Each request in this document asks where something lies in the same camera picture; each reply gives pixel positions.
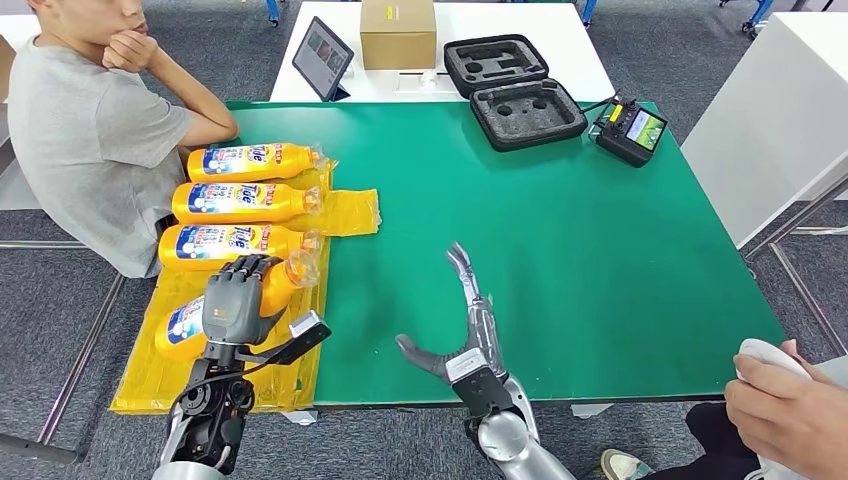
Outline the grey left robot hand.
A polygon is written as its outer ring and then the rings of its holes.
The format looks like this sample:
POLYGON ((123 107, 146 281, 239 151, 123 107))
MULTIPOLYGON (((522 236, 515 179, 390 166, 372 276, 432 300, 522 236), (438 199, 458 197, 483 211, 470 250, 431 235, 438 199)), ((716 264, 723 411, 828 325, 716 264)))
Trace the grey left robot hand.
POLYGON ((259 345, 287 308, 279 279, 282 260, 241 255, 212 275, 204 293, 202 328, 211 342, 259 345))

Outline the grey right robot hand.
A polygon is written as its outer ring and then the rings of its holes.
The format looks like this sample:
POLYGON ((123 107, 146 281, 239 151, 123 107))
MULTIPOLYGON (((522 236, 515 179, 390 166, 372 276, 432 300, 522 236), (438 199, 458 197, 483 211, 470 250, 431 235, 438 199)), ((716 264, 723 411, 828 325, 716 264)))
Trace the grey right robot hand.
POLYGON ((406 334, 398 334, 395 342, 407 361, 448 385, 459 383, 483 367, 488 367, 494 377, 504 383, 509 373, 504 365, 491 300, 481 293, 471 259, 459 242, 452 244, 446 256, 465 298, 467 335, 464 345, 450 354, 436 354, 419 348, 406 334))

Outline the person's right hand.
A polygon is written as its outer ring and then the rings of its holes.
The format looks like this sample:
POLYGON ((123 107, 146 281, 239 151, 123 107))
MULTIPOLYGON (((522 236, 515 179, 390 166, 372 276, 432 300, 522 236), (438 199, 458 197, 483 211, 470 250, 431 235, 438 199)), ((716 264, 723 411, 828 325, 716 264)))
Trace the person's right hand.
POLYGON ((158 43, 152 37, 126 30, 111 36, 103 51, 102 64, 107 69, 138 73, 153 62, 158 51, 158 43))

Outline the person's hand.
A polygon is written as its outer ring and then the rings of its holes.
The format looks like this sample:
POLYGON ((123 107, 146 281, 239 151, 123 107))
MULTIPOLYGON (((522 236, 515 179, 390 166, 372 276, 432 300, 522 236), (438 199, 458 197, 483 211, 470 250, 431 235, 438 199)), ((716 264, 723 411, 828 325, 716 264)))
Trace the person's hand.
POLYGON ((794 340, 780 349, 810 377, 737 354, 742 378, 726 385, 728 418, 753 452, 808 479, 845 479, 847 389, 803 359, 794 340))

